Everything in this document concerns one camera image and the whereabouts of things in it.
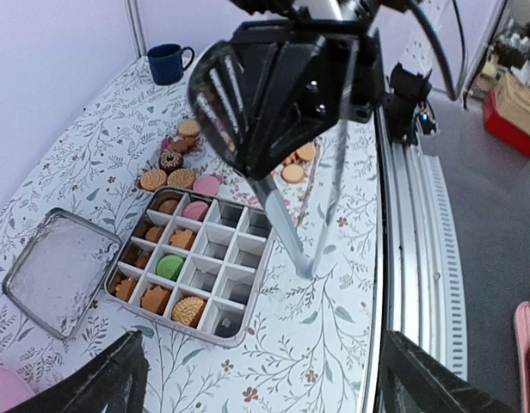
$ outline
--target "pink plate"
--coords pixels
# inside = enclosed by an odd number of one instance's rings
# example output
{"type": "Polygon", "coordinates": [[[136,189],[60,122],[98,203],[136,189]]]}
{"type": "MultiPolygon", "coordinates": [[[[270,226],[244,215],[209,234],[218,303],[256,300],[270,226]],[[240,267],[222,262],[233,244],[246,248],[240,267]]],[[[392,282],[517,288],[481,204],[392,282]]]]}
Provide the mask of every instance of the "pink plate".
{"type": "Polygon", "coordinates": [[[219,192],[219,180],[215,176],[201,176],[194,181],[193,191],[209,196],[219,192]]]}
{"type": "Polygon", "coordinates": [[[182,210],[182,216],[183,218],[193,219],[195,221],[201,222],[206,217],[208,209],[209,206],[206,202],[196,200],[195,202],[191,202],[185,206],[185,209],[182,210]]]}
{"type": "Polygon", "coordinates": [[[16,373],[0,366],[0,413],[34,396],[32,388],[16,373]]]}

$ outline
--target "red box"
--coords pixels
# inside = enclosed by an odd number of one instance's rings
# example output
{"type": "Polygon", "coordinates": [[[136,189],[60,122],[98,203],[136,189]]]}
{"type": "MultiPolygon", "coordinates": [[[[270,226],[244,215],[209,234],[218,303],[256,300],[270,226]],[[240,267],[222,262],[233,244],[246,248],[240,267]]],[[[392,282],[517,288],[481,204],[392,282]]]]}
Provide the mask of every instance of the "red box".
{"type": "Polygon", "coordinates": [[[514,147],[526,157],[530,157],[530,136],[498,114],[494,90],[489,93],[483,104],[483,122],[485,129],[491,135],[514,147]]]}

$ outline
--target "mug handle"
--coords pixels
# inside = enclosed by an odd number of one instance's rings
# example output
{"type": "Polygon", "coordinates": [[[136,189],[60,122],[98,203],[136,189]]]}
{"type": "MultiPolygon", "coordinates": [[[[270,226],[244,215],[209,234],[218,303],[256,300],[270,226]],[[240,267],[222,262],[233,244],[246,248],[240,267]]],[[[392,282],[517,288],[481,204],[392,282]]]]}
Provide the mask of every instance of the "mug handle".
{"type": "Polygon", "coordinates": [[[188,67],[194,62],[194,55],[196,53],[194,53],[194,49],[192,47],[184,47],[183,49],[181,49],[181,55],[183,55],[187,50],[189,50],[191,53],[192,53],[192,56],[190,57],[190,60],[188,61],[188,63],[183,66],[183,71],[185,71],[186,69],[188,69],[188,67]]]}

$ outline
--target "white compartment tray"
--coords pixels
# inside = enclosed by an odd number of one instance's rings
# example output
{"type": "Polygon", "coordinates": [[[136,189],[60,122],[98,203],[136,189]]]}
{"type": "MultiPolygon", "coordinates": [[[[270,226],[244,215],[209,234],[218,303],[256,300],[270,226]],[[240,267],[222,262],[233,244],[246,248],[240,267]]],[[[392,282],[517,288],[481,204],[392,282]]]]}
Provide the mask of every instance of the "white compartment tray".
{"type": "Polygon", "coordinates": [[[273,247],[271,231],[272,226],[261,210],[191,191],[162,188],[154,194],[123,246],[107,276],[106,290],[129,311],[183,334],[227,348],[236,347],[243,340],[256,304],[273,247]],[[179,202],[171,215],[158,211],[166,200],[179,202]],[[182,216],[184,208],[197,200],[207,203],[209,208],[201,222],[182,216]],[[152,226],[163,227],[157,242],[145,239],[152,226]],[[190,250],[169,244],[176,229],[189,229],[196,234],[190,250]],[[144,266],[138,262],[143,255],[148,256],[144,266]],[[176,280],[157,275],[157,264],[168,255],[185,260],[176,280]],[[115,286],[125,279],[137,281],[128,301],[115,296],[115,286]],[[159,314],[141,307],[141,299],[155,286],[169,292],[167,305],[159,314]],[[192,328],[174,322],[171,317],[177,302],[193,296],[206,301],[198,325],[192,328]]]}

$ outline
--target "bolt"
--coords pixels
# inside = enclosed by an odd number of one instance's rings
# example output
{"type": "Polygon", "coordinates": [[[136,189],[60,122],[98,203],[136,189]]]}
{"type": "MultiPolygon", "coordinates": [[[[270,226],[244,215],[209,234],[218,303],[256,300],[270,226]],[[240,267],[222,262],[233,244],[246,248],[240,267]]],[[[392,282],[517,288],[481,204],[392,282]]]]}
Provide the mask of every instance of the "bolt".
{"type": "Polygon", "coordinates": [[[313,93],[318,92],[318,85],[316,80],[311,80],[306,86],[307,90],[313,93]]]}
{"type": "Polygon", "coordinates": [[[317,105],[315,107],[315,111],[317,111],[318,114],[325,115],[326,114],[326,107],[321,103],[320,105],[317,105]]]}

